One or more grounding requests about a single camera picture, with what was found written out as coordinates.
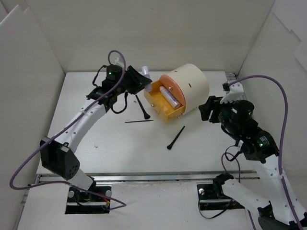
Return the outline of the yellow drawer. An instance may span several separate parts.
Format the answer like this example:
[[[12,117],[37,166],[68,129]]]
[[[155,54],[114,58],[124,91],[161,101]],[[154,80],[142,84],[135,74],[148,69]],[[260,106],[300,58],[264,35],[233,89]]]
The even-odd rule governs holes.
[[[181,105],[179,108],[174,109],[167,99],[161,94],[159,87],[162,83],[158,80],[152,82],[152,90],[149,92],[144,91],[144,97],[154,109],[157,115],[165,122],[178,118],[183,115],[186,107]]]

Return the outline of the cream round drawer organizer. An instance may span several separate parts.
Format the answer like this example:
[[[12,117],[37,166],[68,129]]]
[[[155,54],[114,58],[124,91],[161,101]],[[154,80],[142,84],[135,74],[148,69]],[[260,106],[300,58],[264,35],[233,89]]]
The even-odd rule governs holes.
[[[205,74],[193,64],[185,64],[166,75],[170,76],[181,88],[186,109],[183,115],[207,102],[210,85]]]

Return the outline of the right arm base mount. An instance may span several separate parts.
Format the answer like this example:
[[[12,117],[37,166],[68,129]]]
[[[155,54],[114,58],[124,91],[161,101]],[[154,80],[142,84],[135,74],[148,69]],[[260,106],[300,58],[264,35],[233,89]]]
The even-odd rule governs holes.
[[[227,179],[234,179],[234,177],[224,172],[208,184],[197,184],[198,204],[201,211],[244,209],[241,204],[222,192],[222,184]]]

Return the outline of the small white lilac tube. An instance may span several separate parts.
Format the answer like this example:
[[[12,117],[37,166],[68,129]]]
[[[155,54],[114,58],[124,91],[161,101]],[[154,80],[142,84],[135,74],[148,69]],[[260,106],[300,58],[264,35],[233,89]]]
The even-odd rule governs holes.
[[[152,87],[152,80],[151,80],[150,74],[149,74],[149,69],[148,69],[147,66],[142,67],[142,75],[147,79],[144,90],[146,92],[150,92],[153,89],[153,87]]]

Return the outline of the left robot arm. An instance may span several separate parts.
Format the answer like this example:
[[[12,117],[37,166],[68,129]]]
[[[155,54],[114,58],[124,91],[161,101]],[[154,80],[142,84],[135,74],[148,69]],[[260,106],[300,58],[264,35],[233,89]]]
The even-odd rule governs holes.
[[[152,80],[147,66],[141,73],[129,66],[126,70],[119,65],[106,66],[106,78],[87,96],[84,105],[70,121],[64,133],[40,141],[41,164],[44,168],[62,177],[66,182],[79,187],[79,196],[90,201],[96,195],[93,178],[80,169],[75,152],[91,127],[117,102],[121,94],[137,94],[148,89]]]

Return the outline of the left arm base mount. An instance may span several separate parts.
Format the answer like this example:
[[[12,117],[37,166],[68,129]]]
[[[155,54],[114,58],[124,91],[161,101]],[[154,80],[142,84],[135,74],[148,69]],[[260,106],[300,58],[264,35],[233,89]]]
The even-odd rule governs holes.
[[[69,188],[65,214],[109,214],[110,199]]]

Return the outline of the orange drawer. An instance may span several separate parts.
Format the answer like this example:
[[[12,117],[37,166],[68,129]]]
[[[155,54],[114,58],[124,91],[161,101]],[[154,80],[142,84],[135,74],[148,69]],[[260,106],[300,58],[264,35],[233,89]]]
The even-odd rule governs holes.
[[[186,105],[185,97],[181,88],[170,76],[164,74],[160,76],[159,80],[183,106]]]

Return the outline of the white blue-print tube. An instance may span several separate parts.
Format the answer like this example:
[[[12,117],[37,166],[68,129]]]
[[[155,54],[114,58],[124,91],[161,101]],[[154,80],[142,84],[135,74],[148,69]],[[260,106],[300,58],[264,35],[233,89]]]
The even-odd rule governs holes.
[[[174,95],[164,86],[160,86],[159,90],[164,98],[171,104],[174,109],[180,107],[180,102],[174,97]]]

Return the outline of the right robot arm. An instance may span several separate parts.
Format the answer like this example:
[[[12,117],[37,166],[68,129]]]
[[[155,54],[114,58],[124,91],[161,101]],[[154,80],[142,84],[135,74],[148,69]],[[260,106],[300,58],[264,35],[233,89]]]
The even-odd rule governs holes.
[[[235,141],[237,155],[244,154],[266,188],[262,198],[224,172],[213,179],[212,191],[217,197],[227,196],[258,215],[263,230],[301,230],[307,226],[307,210],[297,199],[279,166],[279,151],[270,133],[259,127],[253,117],[254,105],[246,100],[221,103],[210,96],[199,106],[203,121],[220,123],[221,129]]]

